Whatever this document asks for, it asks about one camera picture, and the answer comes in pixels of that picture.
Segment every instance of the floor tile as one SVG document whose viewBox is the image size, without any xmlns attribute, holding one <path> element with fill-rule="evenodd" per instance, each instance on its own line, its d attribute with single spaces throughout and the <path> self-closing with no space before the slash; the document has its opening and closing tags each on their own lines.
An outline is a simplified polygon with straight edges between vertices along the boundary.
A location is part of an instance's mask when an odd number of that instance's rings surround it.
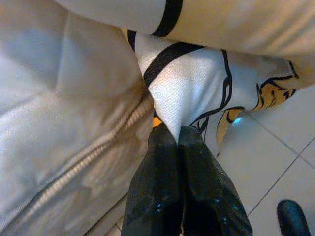
<svg viewBox="0 0 315 236">
<path fill-rule="evenodd" d="M 297 201 L 315 235 L 315 170 L 298 158 L 250 215 L 255 236 L 280 236 L 277 205 L 282 199 Z"/>
<path fill-rule="evenodd" d="M 230 127 L 218 161 L 249 213 L 295 158 L 294 152 L 246 115 Z"/>
<path fill-rule="evenodd" d="M 315 167 L 315 140 L 307 146 L 307 148 L 301 153 L 301 156 L 313 167 Z"/>
<path fill-rule="evenodd" d="M 106 236 L 120 236 L 121 232 L 117 226 L 112 227 L 112 229 L 106 234 Z"/>
<path fill-rule="evenodd" d="M 120 218 L 119 221 L 117 222 L 117 226 L 120 230 L 122 230 L 123 228 L 123 222 L 124 222 L 124 218 Z"/>
<path fill-rule="evenodd" d="M 298 91 L 272 110 L 250 115 L 288 146 L 300 153 L 315 136 L 315 86 Z"/>
</svg>

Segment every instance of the white tile floor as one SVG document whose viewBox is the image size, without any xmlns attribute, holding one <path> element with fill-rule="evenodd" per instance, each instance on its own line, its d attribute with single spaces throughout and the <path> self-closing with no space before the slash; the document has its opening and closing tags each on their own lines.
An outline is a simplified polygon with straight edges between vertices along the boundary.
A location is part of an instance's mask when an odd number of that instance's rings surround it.
<svg viewBox="0 0 315 236">
<path fill-rule="evenodd" d="M 255 236 L 280 236 L 277 204 L 297 201 L 315 235 L 315 86 L 274 110 L 232 125 L 219 162 L 233 180 Z M 111 234 L 119 235 L 120 220 Z"/>
</svg>

